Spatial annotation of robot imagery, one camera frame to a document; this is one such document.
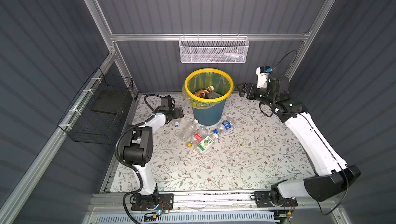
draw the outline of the bottle label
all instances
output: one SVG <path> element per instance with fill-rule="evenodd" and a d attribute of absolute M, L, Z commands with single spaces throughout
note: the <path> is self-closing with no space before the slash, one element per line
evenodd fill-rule
<path fill-rule="evenodd" d="M 200 134 L 196 133 L 194 137 L 197 138 L 198 142 L 202 141 L 202 136 Z"/>
<path fill-rule="evenodd" d="M 222 123 L 225 126 L 225 130 L 229 130 L 231 128 L 231 124 L 228 121 Z"/>
<path fill-rule="evenodd" d="M 198 143 L 198 147 L 200 150 L 205 151 L 213 142 L 213 139 L 210 138 L 210 136 L 207 136 L 200 143 Z"/>

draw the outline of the white mesh basket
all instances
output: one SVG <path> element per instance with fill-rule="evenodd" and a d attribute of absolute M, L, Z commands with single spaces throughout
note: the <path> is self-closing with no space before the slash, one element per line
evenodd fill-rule
<path fill-rule="evenodd" d="M 182 63 L 245 63 L 249 40 L 245 36 L 180 37 Z"/>

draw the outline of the blue label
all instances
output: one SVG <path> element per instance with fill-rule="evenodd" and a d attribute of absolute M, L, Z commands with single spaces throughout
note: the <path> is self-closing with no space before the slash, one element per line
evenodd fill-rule
<path fill-rule="evenodd" d="M 222 123 L 225 126 L 225 130 L 229 130 L 231 128 L 230 122 L 225 121 Z"/>

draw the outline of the white floral mat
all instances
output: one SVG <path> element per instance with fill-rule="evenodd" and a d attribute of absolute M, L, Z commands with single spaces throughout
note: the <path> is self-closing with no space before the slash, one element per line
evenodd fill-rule
<path fill-rule="evenodd" d="M 187 122 L 194 119 L 188 99 L 171 95 L 182 106 L 180 127 L 171 122 L 153 134 L 151 172 L 160 191 L 247 190 L 269 188 L 285 179 L 299 179 L 314 174 L 298 139 L 276 115 L 264 116 L 258 101 L 238 94 L 227 98 L 223 117 L 234 118 L 236 127 L 219 137 L 204 155 L 188 148 L 179 139 Z M 141 96 L 133 123 L 151 115 Z M 160 100 L 148 97 L 155 108 Z M 270 113 L 268 107 L 263 110 Z M 111 192 L 128 192 L 138 187 L 134 172 L 118 164 Z"/>

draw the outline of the corrugated gray wall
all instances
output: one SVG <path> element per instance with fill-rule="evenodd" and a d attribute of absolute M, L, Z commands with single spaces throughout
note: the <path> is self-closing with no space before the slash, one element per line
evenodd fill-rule
<path fill-rule="evenodd" d="M 186 77 L 200 68 L 217 68 L 228 73 L 234 85 L 242 82 L 257 82 L 256 68 L 275 65 L 289 51 L 298 49 L 300 41 L 252 41 L 246 63 L 187 64 L 180 62 L 179 43 L 153 41 L 117 42 L 126 64 L 135 76 L 139 92 L 181 91 Z M 275 69 L 283 72 L 295 54 L 288 55 Z"/>
<path fill-rule="evenodd" d="M 113 33 L 304 33 L 324 0 L 98 0 Z M 139 92 L 180 91 L 186 76 L 218 68 L 235 83 L 275 66 L 300 42 L 250 42 L 244 64 L 180 63 L 177 42 L 119 42 Z M 288 67 L 288 60 L 277 70 Z"/>
<path fill-rule="evenodd" d="M 337 0 L 291 80 L 334 149 L 362 176 L 343 206 L 354 223 L 394 220 L 396 0 Z"/>
<path fill-rule="evenodd" d="M 0 206 L 108 55 L 83 0 L 0 0 Z M 78 223 L 108 147 L 66 140 L 15 223 Z"/>

